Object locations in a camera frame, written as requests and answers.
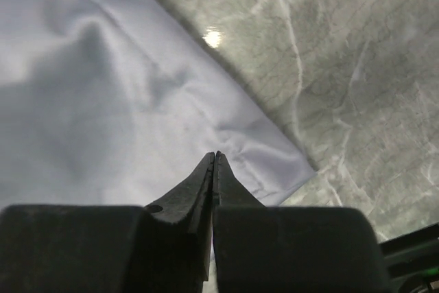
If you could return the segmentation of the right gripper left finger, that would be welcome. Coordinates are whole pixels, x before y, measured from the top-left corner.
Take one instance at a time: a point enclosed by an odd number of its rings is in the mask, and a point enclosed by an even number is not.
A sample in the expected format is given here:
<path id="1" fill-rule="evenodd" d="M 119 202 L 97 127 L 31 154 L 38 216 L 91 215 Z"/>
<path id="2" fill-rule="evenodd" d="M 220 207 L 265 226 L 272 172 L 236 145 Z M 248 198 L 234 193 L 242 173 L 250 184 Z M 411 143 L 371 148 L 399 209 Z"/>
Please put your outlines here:
<path id="1" fill-rule="evenodd" d="M 201 292 L 214 153 L 151 204 L 14 204 L 1 212 L 2 292 Z"/>

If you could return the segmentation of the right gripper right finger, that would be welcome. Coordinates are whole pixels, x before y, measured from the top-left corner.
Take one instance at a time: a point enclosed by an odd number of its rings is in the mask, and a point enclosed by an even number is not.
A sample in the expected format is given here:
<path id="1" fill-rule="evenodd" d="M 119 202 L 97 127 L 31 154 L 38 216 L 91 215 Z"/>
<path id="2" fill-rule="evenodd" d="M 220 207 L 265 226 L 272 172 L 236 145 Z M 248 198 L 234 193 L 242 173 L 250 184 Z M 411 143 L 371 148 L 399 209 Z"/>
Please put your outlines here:
<path id="1" fill-rule="evenodd" d="M 266 207 L 226 156 L 213 170 L 213 248 L 220 292 L 389 292 L 375 233 L 361 211 Z"/>

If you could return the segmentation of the grey pillowcase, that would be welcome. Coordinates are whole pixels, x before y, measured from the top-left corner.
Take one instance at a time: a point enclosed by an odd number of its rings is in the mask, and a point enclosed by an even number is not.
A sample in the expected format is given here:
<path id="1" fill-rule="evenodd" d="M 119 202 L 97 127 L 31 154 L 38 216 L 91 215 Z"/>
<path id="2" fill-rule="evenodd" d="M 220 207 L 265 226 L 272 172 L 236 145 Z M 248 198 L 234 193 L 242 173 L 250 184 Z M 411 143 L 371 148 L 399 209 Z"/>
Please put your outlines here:
<path id="1" fill-rule="evenodd" d="M 305 156 L 155 0 L 1 0 L 1 205 L 147 204 L 223 152 L 261 202 Z"/>

